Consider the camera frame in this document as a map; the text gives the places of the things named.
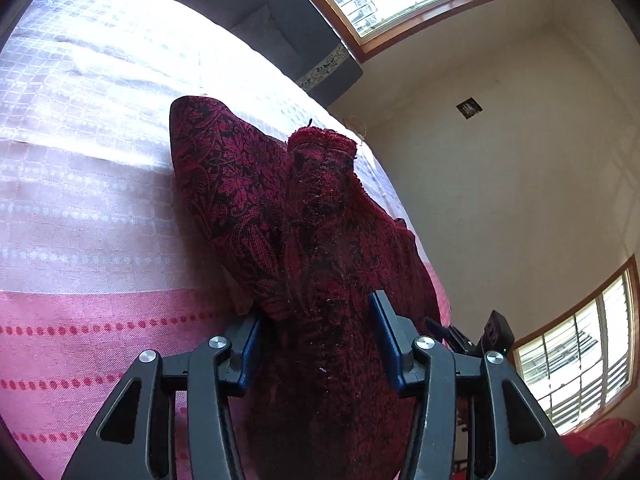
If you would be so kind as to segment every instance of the pillow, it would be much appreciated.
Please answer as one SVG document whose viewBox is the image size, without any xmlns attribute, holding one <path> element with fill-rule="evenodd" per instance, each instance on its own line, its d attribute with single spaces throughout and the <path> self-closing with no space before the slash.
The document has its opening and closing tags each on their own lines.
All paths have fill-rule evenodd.
<svg viewBox="0 0 640 480">
<path fill-rule="evenodd" d="M 273 317 L 282 310 L 283 142 L 208 97 L 176 99 L 169 115 L 178 186 L 213 253 Z"/>
<path fill-rule="evenodd" d="M 289 78 L 296 80 L 304 75 L 304 60 L 282 35 L 268 6 L 260 7 L 242 20 L 231 33 L 260 52 Z"/>
<path fill-rule="evenodd" d="M 302 128 L 287 151 L 205 97 L 174 102 L 170 131 L 197 225 L 274 321 L 246 400 L 261 480 L 391 480 L 414 402 L 386 382 L 368 295 L 385 289 L 421 332 L 440 319 L 414 235 L 366 195 L 336 132 Z"/>
</svg>

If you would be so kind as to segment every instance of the red patterned fabric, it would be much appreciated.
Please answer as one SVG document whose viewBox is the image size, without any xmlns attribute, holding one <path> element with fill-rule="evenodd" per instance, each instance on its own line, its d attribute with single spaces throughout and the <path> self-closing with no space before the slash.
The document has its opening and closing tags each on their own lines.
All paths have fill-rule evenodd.
<svg viewBox="0 0 640 480">
<path fill-rule="evenodd" d="M 356 145 L 302 128 L 288 152 L 210 98 L 172 106 L 174 168 L 217 256 L 275 322 L 249 397 L 248 439 L 262 480 L 391 480 L 411 399 L 386 382 L 368 294 L 425 332 L 439 320 L 414 235 L 364 192 Z"/>
<path fill-rule="evenodd" d="M 594 446 L 604 446 L 609 453 L 606 471 L 624 451 L 626 444 L 636 430 L 636 425 L 626 418 L 605 418 L 578 432 Z"/>
<path fill-rule="evenodd" d="M 286 147 L 208 97 L 181 97 L 169 115 L 178 186 L 226 270 L 270 312 L 284 301 Z"/>
</svg>

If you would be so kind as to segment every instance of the wooden window frame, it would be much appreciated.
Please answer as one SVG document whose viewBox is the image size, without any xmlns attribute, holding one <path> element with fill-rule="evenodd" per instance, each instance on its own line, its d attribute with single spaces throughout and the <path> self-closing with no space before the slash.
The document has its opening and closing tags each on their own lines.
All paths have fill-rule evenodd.
<svg viewBox="0 0 640 480">
<path fill-rule="evenodd" d="M 603 403 L 600 409 L 590 416 L 587 420 L 580 423 L 575 428 L 572 428 L 571 431 L 581 430 L 583 428 L 587 428 L 588 426 L 593 425 L 598 420 L 604 418 L 607 413 L 610 413 L 614 410 L 620 402 L 625 400 L 635 389 L 638 387 L 638 378 L 640 376 L 640 278 L 638 277 L 638 264 L 636 263 L 636 256 L 634 254 L 618 269 L 614 272 L 607 280 L 600 285 L 596 290 L 594 290 L 590 295 L 588 295 L 584 300 L 575 305 L 573 308 L 569 309 L 567 312 L 562 314 L 561 316 L 556 317 L 553 321 L 547 323 L 542 328 L 536 330 L 535 332 L 518 339 L 514 345 L 513 350 L 508 355 L 509 361 L 513 365 L 516 364 L 515 350 L 520 348 L 523 345 L 533 341 L 536 338 L 539 338 L 544 333 L 549 330 L 559 326 L 562 322 L 569 319 L 571 316 L 574 316 L 577 312 L 582 310 L 585 306 L 594 301 L 599 295 L 601 295 L 609 285 L 616 281 L 618 277 L 620 277 L 624 272 L 628 275 L 628 294 L 631 300 L 631 311 L 632 311 L 632 324 L 630 329 L 632 330 L 632 369 L 631 369 L 631 380 L 629 384 L 618 393 L 613 399 L 611 399 L 608 403 Z"/>
<path fill-rule="evenodd" d="M 394 20 L 392 26 L 379 34 L 374 32 L 361 38 L 334 0 L 311 0 L 360 63 L 449 16 L 492 1 L 494 0 L 442 0 Z"/>
</svg>

